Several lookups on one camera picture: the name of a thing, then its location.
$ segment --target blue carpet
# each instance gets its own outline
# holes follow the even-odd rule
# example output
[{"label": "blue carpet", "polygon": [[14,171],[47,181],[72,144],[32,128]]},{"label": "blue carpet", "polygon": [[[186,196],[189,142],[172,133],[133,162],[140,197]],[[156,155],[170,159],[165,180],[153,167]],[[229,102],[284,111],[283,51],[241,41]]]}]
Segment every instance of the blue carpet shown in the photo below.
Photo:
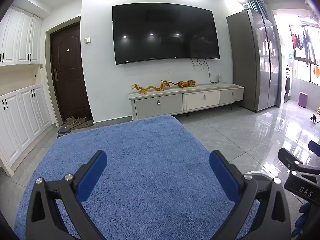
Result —
[{"label": "blue carpet", "polygon": [[[14,228],[21,240],[36,178],[61,179],[99,149],[107,167],[82,205],[108,240],[209,240],[234,206],[210,168],[210,152],[174,117],[155,117],[57,139],[21,199]],[[78,237],[61,203],[63,220]],[[256,211],[257,205],[242,232]]]}]

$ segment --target blue curtain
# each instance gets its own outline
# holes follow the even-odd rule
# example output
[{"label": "blue curtain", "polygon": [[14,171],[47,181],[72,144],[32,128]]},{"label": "blue curtain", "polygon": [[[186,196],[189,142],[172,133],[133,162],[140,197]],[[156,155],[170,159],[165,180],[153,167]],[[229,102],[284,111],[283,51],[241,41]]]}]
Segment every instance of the blue curtain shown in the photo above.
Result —
[{"label": "blue curtain", "polygon": [[247,1],[247,5],[250,9],[255,10],[256,12],[258,12],[263,17],[269,20],[266,6],[263,0],[249,0]]}]

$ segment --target washing machine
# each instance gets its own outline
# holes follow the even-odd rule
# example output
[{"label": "washing machine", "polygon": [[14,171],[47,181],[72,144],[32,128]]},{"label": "washing machine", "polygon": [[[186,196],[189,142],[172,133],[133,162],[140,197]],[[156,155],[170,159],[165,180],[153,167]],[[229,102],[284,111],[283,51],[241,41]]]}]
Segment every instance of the washing machine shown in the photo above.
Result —
[{"label": "washing machine", "polygon": [[291,96],[291,87],[292,87],[292,67],[286,66],[286,68],[285,68],[284,102],[287,102],[288,97]]}]

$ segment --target tv stand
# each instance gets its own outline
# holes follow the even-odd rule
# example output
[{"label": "tv stand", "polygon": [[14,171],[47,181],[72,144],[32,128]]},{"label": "tv stand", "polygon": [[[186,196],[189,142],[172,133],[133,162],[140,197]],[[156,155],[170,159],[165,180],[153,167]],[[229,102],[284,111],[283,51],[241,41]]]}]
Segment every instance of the tv stand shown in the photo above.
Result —
[{"label": "tv stand", "polygon": [[235,84],[203,84],[189,88],[168,88],[147,94],[130,93],[132,119],[164,114],[183,114],[193,111],[230,105],[243,100],[244,87]]}]

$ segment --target tv cabinet drawer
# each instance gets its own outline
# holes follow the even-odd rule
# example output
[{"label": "tv cabinet drawer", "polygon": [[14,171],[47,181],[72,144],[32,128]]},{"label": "tv cabinet drawer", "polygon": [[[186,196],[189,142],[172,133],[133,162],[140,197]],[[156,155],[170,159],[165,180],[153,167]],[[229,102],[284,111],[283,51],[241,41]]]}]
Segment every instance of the tv cabinet drawer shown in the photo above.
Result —
[{"label": "tv cabinet drawer", "polygon": [[182,94],[146,98],[134,101],[137,119],[182,111]]},{"label": "tv cabinet drawer", "polygon": [[220,103],[220,91],[205,91],[185,94],[184,110],[208,107],[218,105]]},{"label": "tv cabinet drawer", "polygon": [[243,100],[243,88],[220,91],[220,104],[233,103]]}]

